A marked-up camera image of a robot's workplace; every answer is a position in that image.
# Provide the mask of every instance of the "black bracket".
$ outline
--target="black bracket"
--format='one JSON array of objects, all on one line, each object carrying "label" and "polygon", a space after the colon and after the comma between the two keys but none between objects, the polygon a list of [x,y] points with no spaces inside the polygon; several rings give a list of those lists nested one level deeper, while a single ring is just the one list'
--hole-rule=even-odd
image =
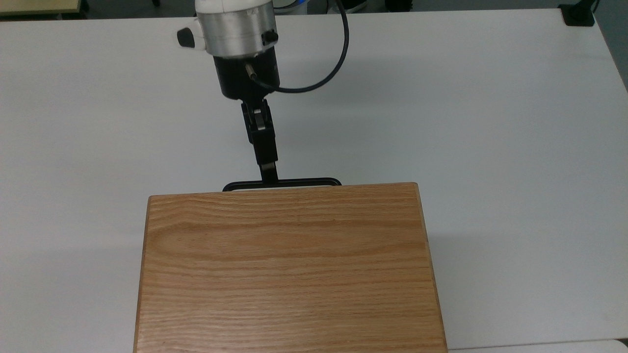
[{"label": "black bracket", "polygon": [[250,190],[262,188],[298,188],[298,187],[335,187],[342,185],[338,179],[334,178],[304,178],[304,179],[282,179],[274,183],[257,182],[234,182],[227,184],[222,191]]},{"label": "black bracket", "polygon": [[275,133],[273,117],[268,107],[266,99],[259,104],[242,103],[242,113],[244,124],[249,137],[249,142],[253,144],[255,159],[259,165],[259,172],[262,180],[255,182],[234,182],[227,184],[222,191],[234,191],[244,189],[259,188],[295,188],[295,187],[319,187],[341,185],[334,178],[305,178],[305,179],[284,179],[277,177],[277,167],[275,162],[277,157],[277,144],[275,143]]},{"label": "black bracket", "polygon": [[595,24],[591,6],[596,0],[581,0],[575,5],[558,5],[567,26],[592,27]]},{"label": "black bracket", "polygon": [[255,159],[259,165],[262,182],[275,183],[278,180],[275,162],[279,158],[275,144],[273,117],[266,99],[257,107],[242,103],[242,113],[249,142],[253,144],[255,150]]}]

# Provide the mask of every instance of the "black connector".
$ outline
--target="black connector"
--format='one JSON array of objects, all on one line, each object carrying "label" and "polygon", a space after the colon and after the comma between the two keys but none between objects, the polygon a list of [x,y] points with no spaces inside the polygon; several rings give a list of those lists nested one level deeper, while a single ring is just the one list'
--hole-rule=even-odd
[{"label": "black connector", "polygon": [[567,26],[592,27],[595,24],[591,7],[596,0],[581,0],[575,5],[558,5]]}]

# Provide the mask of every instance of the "wooden lid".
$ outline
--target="wooden lid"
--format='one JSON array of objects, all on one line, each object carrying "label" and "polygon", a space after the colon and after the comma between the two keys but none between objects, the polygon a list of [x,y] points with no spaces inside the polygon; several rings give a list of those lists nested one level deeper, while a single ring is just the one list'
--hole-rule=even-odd
[{"label": "wooden lid", "polygon": [[153,196],[135,352],[446,352],[414,183]]}]

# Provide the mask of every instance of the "white plastic part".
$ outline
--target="white plastic part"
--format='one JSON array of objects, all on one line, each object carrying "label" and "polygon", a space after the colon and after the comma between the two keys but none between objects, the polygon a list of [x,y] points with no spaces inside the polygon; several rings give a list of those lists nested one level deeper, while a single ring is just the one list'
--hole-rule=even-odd
[{"label": "white plastic part", "polygon": [[181,44],[179,44],[177,33],[180,30],[176,30],[172,34],[175,43],[180,48],[205,51],[205,36],[203,36],[203,28],[200,26],[200,23],[198,22],[198,18],[195,18],[194,21],[188,23],[185,27],[181,28],[181,30],[184,28],[189,28],[190,31],[192,31],[192,36],[194,36],[194,48],[190,48],[189,46],[181,46]]},{"label": "white plastic part", "polygon": [[196,0],[197,13],[229,13],[256,8],[273,0]]}]

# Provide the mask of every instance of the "wooden box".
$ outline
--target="wooden box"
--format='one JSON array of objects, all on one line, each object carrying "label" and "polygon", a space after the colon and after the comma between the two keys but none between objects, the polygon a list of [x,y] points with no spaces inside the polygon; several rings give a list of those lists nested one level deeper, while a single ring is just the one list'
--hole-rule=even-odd
[{"label": "wooden box", "polygon": [[446,352],[414,183],[152,196],[135,352]]}]

